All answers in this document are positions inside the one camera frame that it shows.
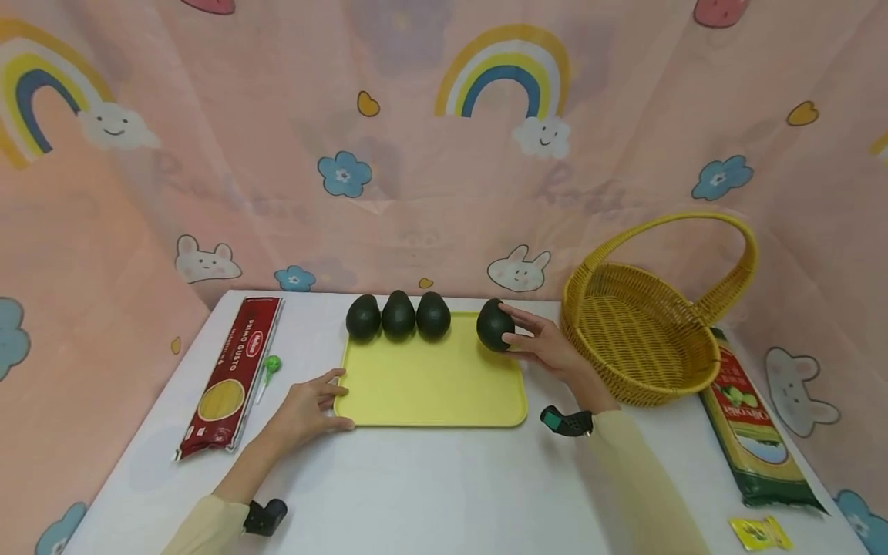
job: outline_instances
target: dark green avocado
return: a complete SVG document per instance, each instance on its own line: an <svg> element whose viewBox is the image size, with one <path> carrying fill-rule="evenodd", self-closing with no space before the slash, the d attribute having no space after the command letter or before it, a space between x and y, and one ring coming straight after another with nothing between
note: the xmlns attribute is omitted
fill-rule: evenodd
<svg viewBox="0 0 888 555"><path fill-rule="evenodd" d="M383 331L391 339L403 339L416 326L416 311L407 293L398 289L389 295L383 309Z"/></svg>
<svg viewBox="0 0 888 555"><path fill-rule="evenodd" d="M416 309L416 327L430 341L441 339L450 329L450 309L441 295L428 291L419 299Z"/></svg>
<svg viewBox="0 0 888 555"><path fill-rule="evenodd" d="M381 320L377 298L372 295L361 295L354 299L348 308L348 314L345 315L345 329L354 339L366 341L377 334Z"/></svg>
<svg viewBox="0 0 888 555"><path fill-rule="evenodd" d="M499 309L502 302L498 298L491 298L484 303L475 325L481 343L498 353L509 350L509 345L503 342L503 333L515 333L515 322L509 314Z"/></svg>

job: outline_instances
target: woven basket handle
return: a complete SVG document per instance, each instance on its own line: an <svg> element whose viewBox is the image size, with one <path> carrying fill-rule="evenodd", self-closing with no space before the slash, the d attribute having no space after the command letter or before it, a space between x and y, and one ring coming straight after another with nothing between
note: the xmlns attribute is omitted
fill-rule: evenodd
<svg viewBox="0 0 888 555"><path fill-rule="evenodd" d="M609 257L617 247L632 237L642 234L648 229L680 219L718 219L738 229L746 241L746 248L743 250L743 254L733 270L694 303L694 308L697 310L702 323L706 326L711 326L730 310L740 297L740 294L749 286L749 283L752 281L752 275L756 271L756 264L758 262L756 239L746 224L737 218L717 212L687 212L664 216L618 234L595 249L586 257L584 264L590 269L595 268L604 262L605 258Z"/></svg>

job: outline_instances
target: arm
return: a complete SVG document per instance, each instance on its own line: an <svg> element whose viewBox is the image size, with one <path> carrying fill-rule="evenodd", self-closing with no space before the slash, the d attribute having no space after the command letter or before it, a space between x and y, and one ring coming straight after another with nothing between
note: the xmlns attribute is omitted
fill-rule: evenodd
<svg viewBox="0 0 888 555"><path fill-rule="evenodd" d="M613 480L637 553L709 555L685 501L621 410L598 414L590 447Z"/></svg>
<svg viewBox="0 0 888 555"><path fill-rule="evenodd" d="M281 457L273 438L261 432L244 448L212 495L197 502L163 555L226 553L243 533L250 501Z"/></svg>
<svg viewBox="0 0 888 555"><path fill-rule="evenodd" d="M179 526L163 555L217 555L233 549L243 533L250 501L281 457L324 432L352 430L348 418L323 411L348 390L331 384L345 373L331 370L304 384L294 384L266 427L244 448L212 495L201 499Z"/></svg>
<svg viewBox="0 0 888 555"><path fill-rule="evenodd" d="M617 487L622 514L630 524L637 552L709 555L685 501L598 372L554 322L508 305L500 305L500 309L533 334L503 334L503 341L515 348L508 354L541 366L567 385L581 409L595 415L591 448Z"/></svg>

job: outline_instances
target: yellow packet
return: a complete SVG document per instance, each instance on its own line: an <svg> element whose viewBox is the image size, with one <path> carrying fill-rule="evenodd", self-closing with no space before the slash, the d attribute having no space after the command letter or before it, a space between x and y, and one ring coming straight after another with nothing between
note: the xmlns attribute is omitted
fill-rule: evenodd
<svg viewBox="0 0 888 555"><path fill-rule="evenodd" d="M792 550L792 542L774 517L764 520L730 519L729 522L746 551L764 551L772 547Z"/></svg>

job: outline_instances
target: green pasta package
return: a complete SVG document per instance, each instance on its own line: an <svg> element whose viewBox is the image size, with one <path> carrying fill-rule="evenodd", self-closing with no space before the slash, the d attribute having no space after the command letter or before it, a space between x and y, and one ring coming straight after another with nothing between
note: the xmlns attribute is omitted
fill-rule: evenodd
<svg viewBox="0 0 888 555"><path fill-rule="evenodd" d="M731 352L725 334L720 329L712 333L721 351L721 370L700 396L743 503L748 507L782 503L826 512Z"/></svg>

